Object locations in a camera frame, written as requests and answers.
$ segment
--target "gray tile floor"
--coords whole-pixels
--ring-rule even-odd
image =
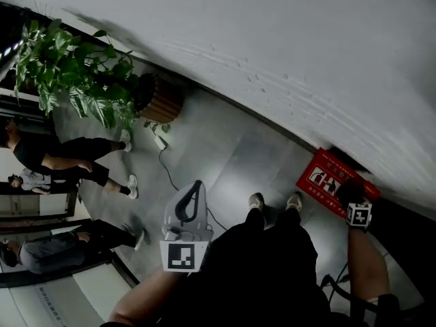
[[[194,179],[201,179],[207,188],[210,209],[227,228],[244,221],[248,197],[261,191],[270,206],[268,220],[273,221],[279,209],[284,207],[287,196],[295,190],[295,182],[312,154],[202,89],[187,85],[182,88],[186,100],[181,115],[171,125],[169,134],[159,133],[169,144],[162,157],[174,183],[182,187]],[[79,119],[71,106],[61,106],[54,113],[61,141],[79,136],[115,140],[119,137],[120,129],[107,131],[94,118]],[[174,195],[166,172],[158,162],[159,149],[153,139],[151,130],[138,123],[130,153],[116,152],[101,159],[101,163],[110,168],[110,177],[122,184],[127,182],[129,172],[136,174],[140,195],[137,200],[108,193],[88,181],[80,188],[92,218],[104,219],[114,225],[142,222],[148,230],[150,243],[138,252],[126,247],[116,250],[140,280],[161,264],[161,225],[166,203]],[[209,218],[215,236],[222,234],[223,230]],[[347,227],[343,220],[307,196],[302,223],[318,252],[318,283],[325,274],[336,277],[347,260]],[[377,246],[382,253],[386,252],[379,244]],[[399,297],[402,308],[414,307],[422,298],[392,257],[387,255],[386,260],[392,291]],[[336,311],[349,309],[346,300],[337,295],[332,308]]]

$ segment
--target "white wall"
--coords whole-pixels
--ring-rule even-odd
[[[28,327],[14,302],[14,297],[9,288],[0,289],[0,302],[1,327]]]
[[[130,286],[112,264],[82,271],[74,274],[73,278],[105,322],[109,320],[115,304],[130,291]]]
[[[40,195],[40,215],[58,215],[65,212],[67,208],[66,193],[53,195]]]
[[[436,0],[3,0],[129,47],[436,208]]]
[[[8,176],[20,174],[23,168],[11,149],[0,148],[0,182],[7,182]]]

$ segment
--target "black shorts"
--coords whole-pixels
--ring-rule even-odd
[[[52,156],[95,161],[107,155],[110,151],[110,140],[105,138],[80,137],[60,144],[52,152]]]
[[[72,179],[87,179],[104,187],[108,182],[109,169],[94,161],[107,155],[110,151],[110,141],[105,138],[80,137],[60,144],[52,152],[53,156],[90,161],[93,164],[93,171],[89,173],[84,168],[74,167],[67,170],[54,171],[52,178],[67,179],[68,181]]]

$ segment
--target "forearm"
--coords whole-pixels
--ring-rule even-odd
[[[141,326],[151,322],[186,276],[185,273],[159,269],[122,297],[112,311],[110,321],[128,326]]]
[[[369,300],[390,293],[384,257],[362,230],[349,229],[348,266],[353,295]]]
[[[43,189],[41,189],[41,188],[33,188],[32,189],[32,191],[34,192],[34,193],[41,193],[41,194],[46,194],[46,193],[48,193],[46,190],[43,190]]]

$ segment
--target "black shirt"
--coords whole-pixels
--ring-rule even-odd
[[[43,142],[38,142],[35,138],[22,137],[15,146],[14,155],[28,169],[47,176],[52,174],[50,168],[42,165],[47,150],[51,149],[47,149]]]

